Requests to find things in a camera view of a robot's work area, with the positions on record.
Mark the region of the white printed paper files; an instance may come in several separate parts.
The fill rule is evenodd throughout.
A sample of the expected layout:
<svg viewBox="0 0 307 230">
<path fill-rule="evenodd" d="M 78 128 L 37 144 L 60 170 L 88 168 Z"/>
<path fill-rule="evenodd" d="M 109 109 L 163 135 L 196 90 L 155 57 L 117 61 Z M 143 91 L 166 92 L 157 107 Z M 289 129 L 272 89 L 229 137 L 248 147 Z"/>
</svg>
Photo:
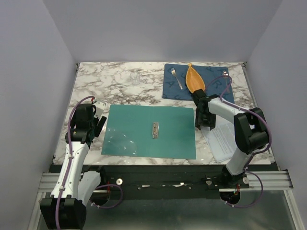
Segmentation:
<svg viewBox="0 0 307 230">
<path fill-rule="evenodd" d="M 217 163 L 228 160 L 233 156 L 236 143 L 232 123 L 221 123 L 212 130 L 208 127 L 202 127 L 201 132 Z"/>
</svg>

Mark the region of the silver folder clip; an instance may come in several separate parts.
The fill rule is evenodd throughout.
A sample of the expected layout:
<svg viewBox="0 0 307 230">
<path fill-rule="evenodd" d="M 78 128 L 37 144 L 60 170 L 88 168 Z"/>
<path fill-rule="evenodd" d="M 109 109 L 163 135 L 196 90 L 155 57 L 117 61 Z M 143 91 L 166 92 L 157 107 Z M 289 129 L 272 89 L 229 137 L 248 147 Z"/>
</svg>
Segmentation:
<svg viewBox="0 0 307 230">
<path fill-rule="evenodd" d="M 157 139 L 159 137 L 159 123 L 153 122 L 152 125 L 152 138 Z"/>
</svg>

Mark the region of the teal green folder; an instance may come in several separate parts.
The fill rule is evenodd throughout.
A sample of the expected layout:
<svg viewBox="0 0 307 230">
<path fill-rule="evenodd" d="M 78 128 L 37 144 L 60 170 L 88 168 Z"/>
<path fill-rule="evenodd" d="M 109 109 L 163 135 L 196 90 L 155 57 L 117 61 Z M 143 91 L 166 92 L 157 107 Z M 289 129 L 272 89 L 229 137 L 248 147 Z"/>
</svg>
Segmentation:
<svg viewBox="0 0 307 230">
<path fill-rule="evenodd" d="M 159 137 L 152 138 L 153 122 Z M 196 159 L 194 111 L 171 106 L 111 105 L 103 155 Z"/>
</svg>

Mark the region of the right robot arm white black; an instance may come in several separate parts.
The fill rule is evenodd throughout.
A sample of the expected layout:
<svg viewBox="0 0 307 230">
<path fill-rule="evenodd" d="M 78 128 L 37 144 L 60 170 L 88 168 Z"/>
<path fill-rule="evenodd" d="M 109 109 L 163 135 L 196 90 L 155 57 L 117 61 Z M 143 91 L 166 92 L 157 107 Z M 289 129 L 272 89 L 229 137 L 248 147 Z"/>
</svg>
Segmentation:
<svg viewBox="0 0 307 230">
<path fill-rule="evenodd" d="M 238 182 L 255 155 L 266 152 L 272 144 L 272 134 L 263 111 L 259 108 L 246 109 L 230 103 L 219 95 L 208 96 L 199 89 L 192 93 L 196 105 L 195 127 L 213 130 L 216 116 L 234 125 L 236 150 L 222 169 L 221 183 L 230 188 Z"/>
</svg>

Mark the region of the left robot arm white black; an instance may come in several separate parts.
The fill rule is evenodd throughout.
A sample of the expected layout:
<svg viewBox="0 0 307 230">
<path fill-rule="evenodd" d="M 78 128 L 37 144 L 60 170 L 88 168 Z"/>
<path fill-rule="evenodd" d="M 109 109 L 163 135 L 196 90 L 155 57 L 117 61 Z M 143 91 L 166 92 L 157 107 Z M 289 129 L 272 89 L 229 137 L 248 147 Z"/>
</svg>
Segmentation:
<svg viewBox="0 0 307 230">
<path fill-rule="evenodd" d="M 93 139 L 100 135 L 106 122 L 105 103 L 84 103 L 75 106 L 69 116 L 65 136 L 66 152 L 56 185 L 49 198 L 42 199 L 40 210 L 50 230 L 81 230 L 84 227 L 89 201 L 94 189 L 106 185 L 99 172 L 81 177 L 83 163 Z"/>
</svg>

